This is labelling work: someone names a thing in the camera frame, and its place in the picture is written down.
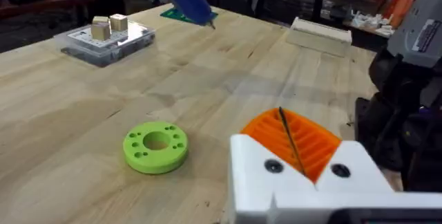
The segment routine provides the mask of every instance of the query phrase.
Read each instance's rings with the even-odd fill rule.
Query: small wooden cube
[[[110,27],[112,28],[112,31],[127,30],[127,17],[121,14],[110,16]]]
[[[108,23],[97,23],[90,27],[92,38],[100,41],[106,41],[111,37],[111,28]]]
[[[98,23],[108,23],[109,18],[108,17],[102,17],[102,16],[95,16],[92,20],[92,24],[98,24]]]

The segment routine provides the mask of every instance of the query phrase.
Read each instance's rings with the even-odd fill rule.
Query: workshop background
[[[376,14],[382,14],[381,19],[388,19],[392,12],[398,12],[394,8],[398,6],[401,15],[394,16],[399,18],[393,19],[395,29],[409,8],[404,8],[402,1],[407,0],[208,0],[212,6],[283,26],[290,26],[295,17],[300,17],[344,30],[350,29],[353,31],[355,46],[376,52],[386,44],[391,35],[389,30],[386,33],[378,32],[376,29],[382,28],[381,24],[367,26],[353,21],[354,15],[360,11],[358,19],[366,15],[374,17]],[[2,17],[1,12],[5,6],[0,4],[0,52],[45,40],[78,25],[87,24],[94,15],[129,15],[168,2],[169,0],[95,0],[88,4],[86,21],[77,20],[79,15],[75,7],[51,8]]]

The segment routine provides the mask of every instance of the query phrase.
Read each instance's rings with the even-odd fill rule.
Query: orange ribbed part
[[[299,159],[306,177],[316,182],[340,144],[340,139],[311,120],[284,109],[290,128],[291,138],[296,143]],[[287,132],[284,129],[278,109],[268,110],[252,121],[241,131],[271,152],[283,159],[293,168],[301,171]]]

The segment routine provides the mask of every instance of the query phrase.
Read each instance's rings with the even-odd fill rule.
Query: hole
[[[341,177],[341,178],[349,178],[351,173],[347,166],[343,164],[335,164],[331,166],[331,171]]]
[[[170,142],[169,136],[159,131],[148,133],[143,138],[144,146],[151,150],[165,149]]]
[[[277,160],[268,159],[264,162],[264,167],[268,172],[281,173],[284,170],[284,166]]]

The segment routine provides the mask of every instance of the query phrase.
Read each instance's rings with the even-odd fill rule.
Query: green ring
[[[167,122],[147,122],[131,129],[124,138],[126,162],[145,174],[163,174],[178,168],[186,160],[187,136]]]

